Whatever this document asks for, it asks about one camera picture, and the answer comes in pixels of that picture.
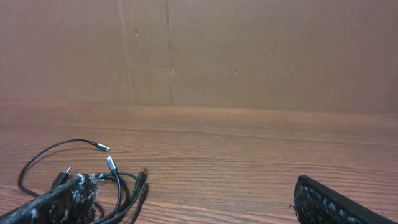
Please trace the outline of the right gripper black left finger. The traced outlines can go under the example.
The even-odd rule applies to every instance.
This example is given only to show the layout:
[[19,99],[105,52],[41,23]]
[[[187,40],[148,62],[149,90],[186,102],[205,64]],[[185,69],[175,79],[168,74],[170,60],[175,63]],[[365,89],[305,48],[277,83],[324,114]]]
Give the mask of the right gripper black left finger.
[[1,216],[1,224],[90,223],[98,183],[78,174],[45,194]]

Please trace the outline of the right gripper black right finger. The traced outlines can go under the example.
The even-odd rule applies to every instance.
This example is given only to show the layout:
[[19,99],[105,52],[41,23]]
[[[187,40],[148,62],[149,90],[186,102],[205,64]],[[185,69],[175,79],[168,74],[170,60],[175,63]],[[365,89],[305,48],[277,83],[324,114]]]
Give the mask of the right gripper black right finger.
[[291,207],[301,224],[397,224],[306,175],[297,179]]

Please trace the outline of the thin black cable silver plugs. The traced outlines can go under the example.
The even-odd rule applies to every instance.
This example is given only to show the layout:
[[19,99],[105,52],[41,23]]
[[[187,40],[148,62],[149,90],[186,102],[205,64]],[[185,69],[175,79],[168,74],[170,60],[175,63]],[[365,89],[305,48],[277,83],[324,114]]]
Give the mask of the thin black cable silver plugs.
[[[58,142],[58,143],[56,143],[56,144],[54,144],[54,145],[52,145],[52,146],[49,146],[49,147],[45,148],[43,151],[40,151],[39,153],[37,153],[35,156],[33,156],[33,157],[25,164],[25,166],[22,168],[22,170],[20,171],[19,176],[18,176],[18,180],[17,180],[17,186],[18,186],[18,188],[19,188],[21,191],[23,191],[24,193],[26,193],[26,194],[28,194],[28,195],[30,195],[30,196],[33,196],[34,198],[37,198],[37,197],[39,196],[38,193],[36,193],[36,192],[34,192],[34,191],[30,190],[30,189],[27,189],[27,188],[24,187],[23,184],[22,184],[22,181],[23,181],[23,178],[24,178],[24,175],[25,175],[26,171],[28,170],[28,168],[30,167],[30,165],[31,165],[39,156],[41,156],[41,155],[44,154],[45,152],[49,151],[49,150],[52,149],[52,148],[55,148],[55,147],[57,147],[57,146],[60,146],[60,145],[62,145],[62,144],[66,144],[66,143],[70,143],[70,142],[85,142],[85,143],[91,144],[92,146],[96,147],[97,149],[99,149],[99,150],[101,150],[101,151],[104,151],[104,152],[109,152],[109,151],[110,151],[110,148],[109,148],[108,146],[105,146],[104,144],[101,144],[101,143],[98,143],[98,142],[95,142],[95,141],[90,141],[90,140],[87,140],[87,139],[69,139],[69,140],[65,140],[65,141]],[[52,183],[51,189],[54,189],[54,188],[58,187],[59,185],[64,184],[64,183],[67,181],[67,179],[69,178],[69,171],[70,171],[70,169],[71,169],[71,167],[66,168],[63,172],[60,172],[60,173],[58,174],[58,176],[55,178],[55,180],[54,180],[53,183]]]

